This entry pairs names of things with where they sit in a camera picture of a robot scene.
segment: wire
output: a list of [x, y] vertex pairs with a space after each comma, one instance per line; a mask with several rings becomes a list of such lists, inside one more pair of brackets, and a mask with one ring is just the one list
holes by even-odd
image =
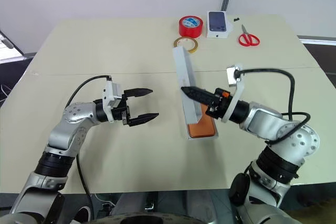
[[290, 130], [285, 135], [283, 135], [282, 137], [280, 137], [280, 138], [278, 138], [278, 139], [276, 139], [274, 141], [265, 141], [266, 144], [272, 145], [272, 144], [280, 143], [281, 141], [283, 141], [286, 138], [288, 138], [291, 135], [293, 135], [293, 133], [295, 133], [295, 131], [297, 131], [298, 129], [300, 129], [302, 126], [304, 126], [310, 120], [310, 114], [308, 114], [306, 112], [292, 112], [292, 114], [293, 115], [305, 115], [306, 118], [302, 122], [300, 122], [298, 125], [296, 125], [292, 130]]
[[[92, 81], [92, 80], [96, 80], [96, 79], [99, 79], [99, 78], [106, 78], [106, 79], [111, 79], [110, 76], [95, 76], [95, 77], [92, 77], [92, 78], [89, 78], [87, 79], [85, 82], [83, 82], [81, 85], [79, 85], [79, 87], [74, 91], [74, 93], [70, 96], [69, 98], [69, 101], [67, 102], [65, 108], [67, 106], [70, 105], [70, 103], [72, 102], [72, 100], [74, 99], [75, 95], [78, 93], [78, 91], [88, 82]], [[84, 191], [86, 193], [86, 196], [88, 198], [88, 201], [89, 201], [89, 204], [90, 204], [90, 209], [91, 209], [91, 218], [94, 219], [95, 217], [95, 213], [94, 213], [94, 210], [93, 210], [93, 203], [92, 203], [92, 199], [91, 199], [91, 196], [90, 196], [90, 191], [89, 191], [89, 188], [87, 187], [86, 183], [85, 183], [85, 180], [84, 180], [84, 177], [83, 177], [83, 174], [82, 174], [82, 170], [80, 168], [80, 163], [79, 163], [79, 152], [76, 156], [76, 163], [77, 163], [77, 169], [78, 169], [78, 174], [79, 174], [79, 177], [80, 177], [80, 181], [82, 182], [82, 185], [83, 185], [83, 188], [84, 188]]]
[[274, 73], [280, 73], [284, 74], [287, 76], [290, 80], [290, 91], [289, 91], [289, 99], [288, 99], [288, 119], [290, 121], [293, 120], [293, 113], [292, 113], [292, 107], [293, 107], [293, 98], [294, 98], [294, 89], [295, 89], [295, 79], [287, 71], [284, 71], [282, 69], [277, 69], [277, 68], [255, 68], [255, 69], [243, 69], [243, 70], [236, 70], [235, 71], [235, 78], [239, 78], [241, 74], [246, 74], [246, 73], [261, 73], [261, 72], [274, 72]]
[[280, 143], [281, 141], [283, 141], [286, 138], [293, 135], [293, 133], [295, 133], [295, 131], [300, 129], [302, 126], [304, 126], [310, 120], [310, 114], [308, 114], [306, 112], [292, 112], [294, 89], [295, 89], [295, 79], [294, 79], [293, 75], [290, 74], [289, 72], [284, 71], [282, 69], [277, 69], [277, 68], [256, 68], [256, 69], [236, 70], [234, 75], [235, 75], [235, 78], [237, 79], [237, 78], [240, 77], [241, 74], [260, 73], [260, 72], [280, 73], [280, 74], [284, 74], [285, 76], [287, 76], [289, 78], [289, 80], [290, 80], [290, 91], [289, 91], [289, 99], [288, 99], [288, 112], [287, 113], [282, 113], [282, 115], [287, 115], [288, 119], [290, 121], [293, 120], [292, 115], [305, 115], [306, 116], [306, 118], [302, 122], [298, 123], [298, 125], [295, 126], [292, 130], [290, 130], [287, 134], [283, 135], [282, 137], [280, 137], [280, 138], [278, 138], [274, 141], [265, 141], [266, 144], [272, 145], [272, 144]]
[[5, 94], [5, 96], [7, 96], [8, 97], [8, 95], [9, 94], [7, 94], [6, 92], [5, 92], [5, 90], [3, 89], [3, 87], [2, 86], [4, 86], [4, 87], [6, 87], [7, 89], [9, 89], [10, 91], [12, 90], [11, 88], [9, 88], [7, 85], [4, 85], [4, 84], [1, 84], [0, 85], [0, 87], [1, 87], [1, 91]]
[[99, 200], [99, 201], [101, 201], [101, 202], [107, 202], [107, 203], [110, 203], [112, 206], [115, 207], [115, 204], [114, 204], [113, 202], [111, 202], [111, 201], [109, 201], [109, 200], [102, 200], [102, 199], [100, 199], [100, 198], [97, 196], [97, 194], [94, 194], [94, 196], [96, 197], [97, 200]]
[[69, 106], [70, 103], [72, 102], [73, 98], [75, 97], [75, 95], [78, 93], [78, 91], [86, 84], [88, 83], [89, 81], [92, 81], [92, 80], [96, 80], [96, 79], [99, 79], [99, 78], [106, 78], [106, 79], [109, 79], [111, 78], [110, 76], [95, 76], [95, 77], [92, 77], [90, 79], [87, 79], [85, 82], [83, 82], [81, 85], [79, 85], [79, 87], [74, 91], [74, 93], [70, 96], [69, 98], [69, 101], [67, 102], [67, 105], [65, 105], [65, 107]]

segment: tape roll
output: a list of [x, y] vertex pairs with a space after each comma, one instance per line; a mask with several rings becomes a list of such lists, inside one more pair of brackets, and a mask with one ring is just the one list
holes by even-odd
[[197, 50], [197, 48], [198, 48], [198, 43], [197, 43], [197, 41], [196, 41], [195, 39], [193, 39], [193, 38], [191, 38], [191, 37], [180, 37], [180, 38], [177, 38], [177, 39], [174, 41], [174, 47], [179, 46], [179, 44], [180, 44], [180, 42], [181, 42], [182, 40], [191, 40], [191, 41], [194, 43], [194, 47], [188, 50], [189, 53], [192, 54], [194, 51]]
[[196, 16], [185, 16], [179, 21], [179, 33], [182, 37], [197, 38], [202, 33], [203, 21]]

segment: robotic arm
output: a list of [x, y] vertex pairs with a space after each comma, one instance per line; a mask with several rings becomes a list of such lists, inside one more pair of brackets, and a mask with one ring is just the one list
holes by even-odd
[[127, 99], [151, 93], [150, 89], [121, 89], [107, 78], [102, 99], [89, 103], [73, 103], [63, 112], [61, 121], [52, 130], [36, 169], [17, 197], [11, 214], [1, 218], [1, 223], [56, 223], [64, 197], [59, 193], [68, 179], [73, 160], [91, 127], [102, 122], [121, 120], [124, 125], [146, 123], [158, 113], [130, 118]]
[[229, 197], [237, 208], [237, 217], [243, 223], [299, 223], [280, 210], [283, 197], [290, 188], [290, 181], [298, 178], [297, 170], [304, 164], [304, 157], [319, 147], [317, 133], [303, 122], [289, 121], [283, 114], [256, 102], [240, 101], [244, 89], [239, 66], [227, 69], [230, 92], [217, 88], [212, 94], [197, 87], [182, 87], [191, 99], [208, 105], [206, 114], [239, 124], [239, 127], [266, 140], [267, 146], [244, 173], [238, 174], [230, 188]]

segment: red tape roll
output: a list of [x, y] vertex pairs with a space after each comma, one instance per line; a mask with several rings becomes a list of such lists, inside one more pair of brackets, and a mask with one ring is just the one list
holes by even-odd
[[203, 21], [196, 16], [185, 16], [179, 21], [179, 33], [183, 37], [197, 38], [201, 35]]

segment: scissor handle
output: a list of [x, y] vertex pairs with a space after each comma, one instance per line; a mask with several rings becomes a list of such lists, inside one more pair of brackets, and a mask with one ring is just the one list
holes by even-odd
[[244, 47], [258, 46], [260, 44], [259, 38], [253, 34], [242, 34], [238, 38], [238, 41], [239, 41], [239, 44], [241, 44]]

